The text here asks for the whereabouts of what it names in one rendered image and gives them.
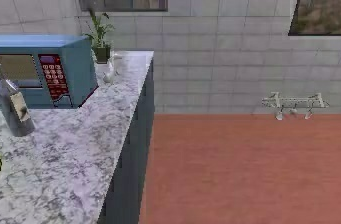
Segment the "white cup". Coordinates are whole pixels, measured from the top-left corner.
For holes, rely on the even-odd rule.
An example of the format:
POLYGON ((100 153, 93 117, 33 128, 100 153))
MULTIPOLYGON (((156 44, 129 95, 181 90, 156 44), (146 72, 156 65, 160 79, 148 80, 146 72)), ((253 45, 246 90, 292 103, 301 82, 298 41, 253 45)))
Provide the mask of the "white cup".
POLYGON ((124 52, 114 52, 110 58, 110 63, 115 74, 120 75, 128 64, 128 57, 124 52))

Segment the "small white vase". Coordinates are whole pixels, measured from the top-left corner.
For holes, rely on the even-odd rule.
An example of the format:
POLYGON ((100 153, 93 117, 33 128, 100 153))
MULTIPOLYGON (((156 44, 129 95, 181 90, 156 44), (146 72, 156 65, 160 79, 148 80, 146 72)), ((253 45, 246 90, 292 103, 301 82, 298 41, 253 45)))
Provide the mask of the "small white vase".
POLYGON ((114 82, 114 79, 115 79, 115 68, 109 65, 103 71, 103 81, 105 83, 112 84, 114 82))

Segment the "marble-topped dark counter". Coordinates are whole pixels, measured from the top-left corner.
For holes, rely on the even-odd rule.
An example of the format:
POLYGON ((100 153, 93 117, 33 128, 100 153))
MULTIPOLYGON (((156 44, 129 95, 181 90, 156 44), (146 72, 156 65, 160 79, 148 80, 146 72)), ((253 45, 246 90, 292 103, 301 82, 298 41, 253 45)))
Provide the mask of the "marble-topped dark counter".
POLYGON ((0 224, 139 224, 154 117, 154 54, 125 51, 78 109, 34 109, 14 137, 0 112, 0 224))

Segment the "green potted house plant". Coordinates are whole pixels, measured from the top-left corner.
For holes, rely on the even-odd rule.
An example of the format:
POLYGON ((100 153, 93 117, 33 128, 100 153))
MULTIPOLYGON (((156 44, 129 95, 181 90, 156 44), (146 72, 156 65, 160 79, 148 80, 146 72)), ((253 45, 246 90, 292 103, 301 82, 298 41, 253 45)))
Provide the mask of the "green potted house plant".
POLYGON ((115 30, 115 27, 110 24, 104 24, 103 18, 109 19, 106 12, 101 13, 99 16, 92 9, 88 9, 92 24, 87 24, 89 33, 86 36, 91 40, 91 49, 98 64, 107 64, 111 58, 112 44, 106 39, 106 35, 115 30))

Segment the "blue microwave oven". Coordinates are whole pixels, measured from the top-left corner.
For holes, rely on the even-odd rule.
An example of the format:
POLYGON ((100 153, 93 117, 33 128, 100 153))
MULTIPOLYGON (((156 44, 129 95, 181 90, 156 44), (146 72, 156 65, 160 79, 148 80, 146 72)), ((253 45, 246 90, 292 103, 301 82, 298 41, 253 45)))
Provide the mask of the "blue microwave oven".
POLYGON ((31 109, 79 108, 98 88, 85 36, 0 34, 0 63, 31 109))

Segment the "dark-framed window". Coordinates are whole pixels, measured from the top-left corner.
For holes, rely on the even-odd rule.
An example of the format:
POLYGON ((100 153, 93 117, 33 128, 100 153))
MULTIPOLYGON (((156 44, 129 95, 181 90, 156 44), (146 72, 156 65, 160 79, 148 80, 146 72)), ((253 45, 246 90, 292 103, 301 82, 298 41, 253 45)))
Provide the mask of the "dark-framed window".
POLYGON ((167 11, 168 0, 78 0, 82 11, 156 12, 167 11))
POLYGON ((341 0, 297 0, 290 36, 341 36, 341 0))

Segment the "grey glass bottle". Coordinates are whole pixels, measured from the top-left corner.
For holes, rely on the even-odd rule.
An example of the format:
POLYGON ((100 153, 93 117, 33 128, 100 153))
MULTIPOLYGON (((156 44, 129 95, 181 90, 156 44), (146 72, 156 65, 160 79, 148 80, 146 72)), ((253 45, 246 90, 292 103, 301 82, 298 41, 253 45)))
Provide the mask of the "grey glass bottle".
POLYGON ((0 63, 0 110, 15 137, 24 137, 35 130, 27 104, 17 85, 9 80, 0 63))

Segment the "white wall rack with hooks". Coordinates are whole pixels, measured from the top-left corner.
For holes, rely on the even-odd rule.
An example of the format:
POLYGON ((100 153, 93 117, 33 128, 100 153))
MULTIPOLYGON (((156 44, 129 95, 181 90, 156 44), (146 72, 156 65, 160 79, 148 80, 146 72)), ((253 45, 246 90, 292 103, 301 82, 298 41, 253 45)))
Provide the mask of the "white wall rack with hooks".
POLYGON ((275 118, 282 121, 284 111, 289 110, 291 115, 296 116, 299 109, 306 109, 304 119, 308 120, 313 115, 314 109, 328 108, 330 104, 322 98, 321 93, 315 93, 308 97, 283 97, 279 92, 272 92, 269 97, 261 100, 265 107, 275 108, 275 118))

